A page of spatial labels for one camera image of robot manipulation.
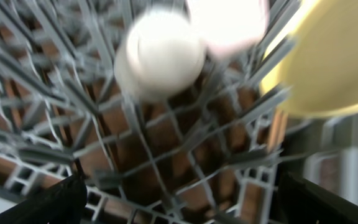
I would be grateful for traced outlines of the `yellow plate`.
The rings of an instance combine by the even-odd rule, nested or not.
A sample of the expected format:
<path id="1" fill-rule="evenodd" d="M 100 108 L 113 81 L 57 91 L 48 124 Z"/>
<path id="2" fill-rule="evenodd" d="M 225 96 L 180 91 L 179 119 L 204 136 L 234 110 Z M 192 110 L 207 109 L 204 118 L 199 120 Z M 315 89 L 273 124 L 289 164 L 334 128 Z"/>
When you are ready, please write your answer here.
<path id="1" fill-rule="evenodd" d="M 290 88 L 280 109 L 292 117 L 358 113 L 358 0 L 305 0 L 267 47 L 284 37 L 295 47 L 260 82 L 261 94 Z"/>

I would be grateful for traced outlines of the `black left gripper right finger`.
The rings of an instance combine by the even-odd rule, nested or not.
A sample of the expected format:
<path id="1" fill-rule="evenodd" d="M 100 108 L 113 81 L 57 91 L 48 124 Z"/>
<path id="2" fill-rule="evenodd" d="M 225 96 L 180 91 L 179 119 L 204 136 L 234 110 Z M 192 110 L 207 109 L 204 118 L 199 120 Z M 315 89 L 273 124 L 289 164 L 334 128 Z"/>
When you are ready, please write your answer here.
<path id="1" fill-rule="evenodd" d="M 358 224 L 358 205 L 291 173 L 281 176 L 277 195 L 289 224 Z"/>

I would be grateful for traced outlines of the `white paper cup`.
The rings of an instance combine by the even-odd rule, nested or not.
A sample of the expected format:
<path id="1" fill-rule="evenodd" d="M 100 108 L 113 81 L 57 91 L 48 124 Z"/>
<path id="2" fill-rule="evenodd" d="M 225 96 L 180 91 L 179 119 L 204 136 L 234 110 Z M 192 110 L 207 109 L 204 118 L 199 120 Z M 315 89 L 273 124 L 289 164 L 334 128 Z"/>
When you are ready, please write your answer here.
<path id="1" fill-rule="evenodd" d="M 184 12 L 153 7 L 131 25 L 117 50 L 114 74 L 133 100 L 163 101 L 194 84 L 205 57 Z"/>

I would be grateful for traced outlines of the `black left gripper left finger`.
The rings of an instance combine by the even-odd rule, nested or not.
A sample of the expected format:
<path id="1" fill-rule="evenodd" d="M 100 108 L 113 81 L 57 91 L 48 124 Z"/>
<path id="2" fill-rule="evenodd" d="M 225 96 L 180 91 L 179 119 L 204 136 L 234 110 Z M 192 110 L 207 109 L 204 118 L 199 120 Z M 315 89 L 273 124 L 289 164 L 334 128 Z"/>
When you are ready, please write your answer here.
<path id="1" fill-rule="evenodd" d="M 80 224 L 87 202 L 85 182 L 73 174 L 0 213 L 0 224 Z"/>

